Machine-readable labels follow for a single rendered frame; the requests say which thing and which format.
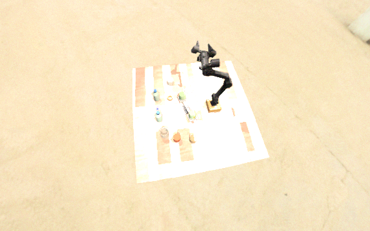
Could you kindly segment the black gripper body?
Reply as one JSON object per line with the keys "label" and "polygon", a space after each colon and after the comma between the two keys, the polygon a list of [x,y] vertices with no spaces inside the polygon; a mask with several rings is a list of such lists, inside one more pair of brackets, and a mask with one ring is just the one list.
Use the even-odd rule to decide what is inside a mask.
{"label": "black gripper body", "polygon": [[202,51],[202,50],[199,50],[199,46],[197,46],[197,45],[194,45],[193,46],[193,48],[191,49],[191,52],[192,53],[195,53],[195,54],[200,53],[199,54],[200,55],[200,61],[202,59],[204,59],[204,58],[207,58],[207,59],[209,59],[210,57],[213,58],[216,55],[216,51],[215,50],[211,50],[210,52],[208,52],[208,51]]}

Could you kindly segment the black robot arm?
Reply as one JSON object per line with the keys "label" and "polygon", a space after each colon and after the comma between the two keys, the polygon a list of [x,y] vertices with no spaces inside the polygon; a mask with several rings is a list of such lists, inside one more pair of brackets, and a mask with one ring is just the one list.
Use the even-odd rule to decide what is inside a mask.
{"label": "black robot arm", "polygon": [[[198,54],[199,55],[199,54]],[[212,100],[210,101],[212,106],[217,106],[219,104],[219,96],[226,90],[232,87],[232,80],[229,77],[228,73],[225,73],[223,71],[218,71],[214,68],[219,68],[220,67],[220,59],[215,58],[215,59],[210,59],[204,58],[200,61],[200,55],[197,57],[197,61],[201,62],[201,66],[199,66],[199,69],[202,70],[203,76],[209,77],[209,76],[214,76],[214,77],[219,77],[224,79],[222,87],[217,90],[216,93],[212,94]]]}

